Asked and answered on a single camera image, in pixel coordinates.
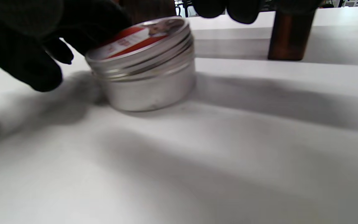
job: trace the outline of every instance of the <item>gloved finger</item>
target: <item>gloved finger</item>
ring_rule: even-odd
[[[44,48],[57,61],[61,63],[71,65],[71,61],[74,59],[74,55],[70,48],[58,38],[51,38],[43,43]]]
[[[251,24],[258,17],[263,4],[264,0],[227,0],[227,13],[239,23]]]
[[[57,88],[62,82],[60,67],[37,41],[22,38],[2,44],[0,68],[36,91],[47,92]]]
[[[214,18],[223,13],[226,0],[193,0],[194,10],[204,18]]]
[[[67,0],[58,36],[85,54],[129,26],[129,16],[111,0]]]
[[[33,37],[0,21],[0,68],[36,91],[50,91],[62,82],[60,67]]]
[[[66,30],[62,32],[62,37],[82,55],[85,55],[88,50],[98,45],[97,40],[82,30]]]

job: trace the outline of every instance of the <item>chair leg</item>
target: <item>chair leg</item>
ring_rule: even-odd
[[[185,1],[183,3],[183,8],[185,9],[185,17],[189,17],[189,12],[188,12],[189,6],[187,5],[187,3]]]

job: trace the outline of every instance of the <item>metal tin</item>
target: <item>metal tin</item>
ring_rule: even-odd
[[[188,21],[181,17],[134,25],[85,58],[117,110],[164,108],[195,85],[194,40]]]

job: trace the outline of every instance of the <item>screw-top lid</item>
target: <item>screw-top lid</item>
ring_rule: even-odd
[[[122,77],[156,65],[166,60],[164,57],[175,57],[190,41],[193,38],[188,21],[168,17],[122,30],[105,44],[88,51],[85,58],[99,76]]]

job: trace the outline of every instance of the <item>brown bottle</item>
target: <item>brown bottle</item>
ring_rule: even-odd
[[[321,0],[277,0],[268,59],[302,60]]]

